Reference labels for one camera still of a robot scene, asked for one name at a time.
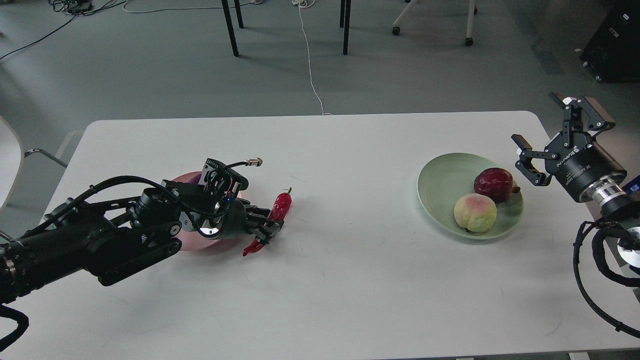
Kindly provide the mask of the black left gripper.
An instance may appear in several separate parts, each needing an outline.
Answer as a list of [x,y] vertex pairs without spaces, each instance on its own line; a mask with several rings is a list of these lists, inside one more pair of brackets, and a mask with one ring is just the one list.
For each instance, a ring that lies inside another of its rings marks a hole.
[[207,240],[234,239],[249,234],[259,244],[268,245],[284,224],[283,219],[272,219],[270,209],[251,205],[244,198],[236,198],[221,221],[214,224],[205,222],[198,234]]

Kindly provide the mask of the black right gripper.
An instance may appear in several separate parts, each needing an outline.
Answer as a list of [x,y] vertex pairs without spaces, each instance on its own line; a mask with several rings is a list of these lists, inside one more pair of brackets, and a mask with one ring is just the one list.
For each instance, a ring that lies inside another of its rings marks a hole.
[[[565,96],[550,92],[549,97],[563,109],[562,129],[544,147],[535,151],[520,134],[510,139],[518,148],[515,167],[537,187],[550,185],[551,175],[577,203],[591,200],[586,189],[603,177],[620,184],[627,171],[596,141],[603,132],[617,124],[602,105],[590,96]],[[534,159],[545,160],[545,172],[533,164]]]

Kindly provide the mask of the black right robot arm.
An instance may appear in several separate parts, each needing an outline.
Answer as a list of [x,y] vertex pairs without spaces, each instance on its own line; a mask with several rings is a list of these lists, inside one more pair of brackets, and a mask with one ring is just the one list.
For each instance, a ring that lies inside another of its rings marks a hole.
[[515,167],[537,187],[546,187],[556,179],[577,203],[594,202],[601,216],[580,224],[573,243],[573,273],[587,305],[617,332],[639,337],[639,330],[611,316],[587,293],[579,271],[580,253],[586,237],[595,231],[590,248],[598,271],[608,280],[638,289],[637,276],[613,271],[606,260],[606,239],[617,239],[617,251],[631,268],[639,267],[639,192],[627,193],[621,184],[627,171],[597,137],[615,127],[606,110],[589,96],[564,96],[550,92],[550,98],[562,109],[562,128],[541,151],[534,150],[520,134],[512,140],[518,148]]

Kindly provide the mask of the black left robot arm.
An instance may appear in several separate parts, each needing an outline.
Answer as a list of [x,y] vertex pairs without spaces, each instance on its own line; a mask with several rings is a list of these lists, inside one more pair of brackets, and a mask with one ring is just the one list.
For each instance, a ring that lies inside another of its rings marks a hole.
[[261,158],[224,164],[208,158],[199,176],[155,183],[134,175],[112,177],[45,215],[43,223],[1,244],[1,317],[16,329],[1,339],[5,350],[29,326],[9,303],[77,271],[110,286],[176,255],[181,231],[205,240],[252,235],[242,254],[267,246],[284,227],[291,194],[271,209],[241,198],[249,181],[239,166],[260,167]]

